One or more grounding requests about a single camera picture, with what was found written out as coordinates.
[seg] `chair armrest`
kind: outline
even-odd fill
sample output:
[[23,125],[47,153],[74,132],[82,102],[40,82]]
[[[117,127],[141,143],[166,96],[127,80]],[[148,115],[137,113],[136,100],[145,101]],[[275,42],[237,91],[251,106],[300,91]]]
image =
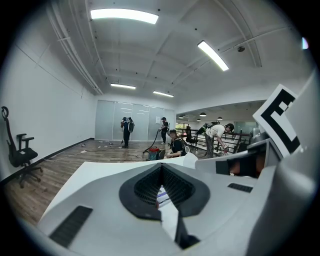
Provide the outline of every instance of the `chair armrest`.
[[29,141],[34,140],[35,137],[23,138],[22,141],[25,142],[25,148],[29,148]]
[[21,141],[22,141],[22,137],[27,135],[26,133],[21,133],[21,134],[17,134],[16,138],[19,140],[19,150],[21,150]]

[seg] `wooden floor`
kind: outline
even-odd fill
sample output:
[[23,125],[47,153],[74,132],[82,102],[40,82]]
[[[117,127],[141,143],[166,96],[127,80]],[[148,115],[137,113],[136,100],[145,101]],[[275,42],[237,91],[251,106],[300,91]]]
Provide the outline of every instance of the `wooden floor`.
[[[5,185],[8,200],[17,216],[36,225],[61,187],[84,162],[125,163],[145,161],[148,154],[142,153],[152,144],[152,142],[129,142],[129,148],[125,149],[119,148],[120,141],[114,141],[113,145],[109,145],[109,142],[100,143],[98,140],[87,140],[84,143],[85,146],[83,147],[81,144],[74,146],[50,158],[51,161],[47,160],[38,164],[43,173],[39,170],[34,173],[41,178],[41,182],[36,182],[32,177],[28,177],[24,182],[24,188],[20,188],[17,179],[11,180]],[[164,148],[164,145],[160,145],[159,142],[154,145],[161,149]],[[198,150],[193,151],[193,153],[200,158],[203,157],[205,152]]]

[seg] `vacuum hose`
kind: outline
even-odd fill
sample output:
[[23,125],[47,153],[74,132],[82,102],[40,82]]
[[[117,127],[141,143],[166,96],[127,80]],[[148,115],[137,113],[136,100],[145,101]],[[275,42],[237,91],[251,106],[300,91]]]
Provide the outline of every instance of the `vacuum hose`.
[[153,141],[152,145],[151,145],[150,147],[148,147],[145,151],[143,151],[142,154],[147,153],[148,150],[155,144],[159,132],[160,132],[160,130],[158,130],[158,131],[156,132],[156,136],[155,136],[155,138],[154,138],[154,141]]

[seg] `ceiling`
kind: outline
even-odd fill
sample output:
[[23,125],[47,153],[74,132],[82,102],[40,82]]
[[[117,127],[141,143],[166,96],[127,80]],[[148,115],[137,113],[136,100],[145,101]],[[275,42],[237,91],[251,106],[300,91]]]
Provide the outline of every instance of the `ceiling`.
[[[218,87],[219,81],[237,70],[262,72],[275,62],[304,64],[300,36],[267,1],[63,2],[61,17],[71,40],[104,93],[121,92],[123,89],[110,87],[110,83],[119,83],[136,86],[137,94],[150,92],[150,97],[162,97],[152,94],[157,90],[170,92],[177,99],[205,87]],[[90,20],[91,10],[110,8],[143,11],[159,18],[156,24],[119,18]],[[202,40],[212,46],[229,70],[223,72],[197,47]],[[245,47],[243,52],[237,51],[240,43]]]
[[[179,121],[196,122],[200,119],[205,121],[216,121],[218,117],[222,117],[224,120],[232,121],[250,121],[253,120],[252,115],[263,105],[265,101],[251,101],[242,102],[237,104],[228,104],[214,107],[201,108],[198,110],[186,112],[183,114],[177,114],[176,119]],[[200,116],[200,113],[204,112],[206,116]]]

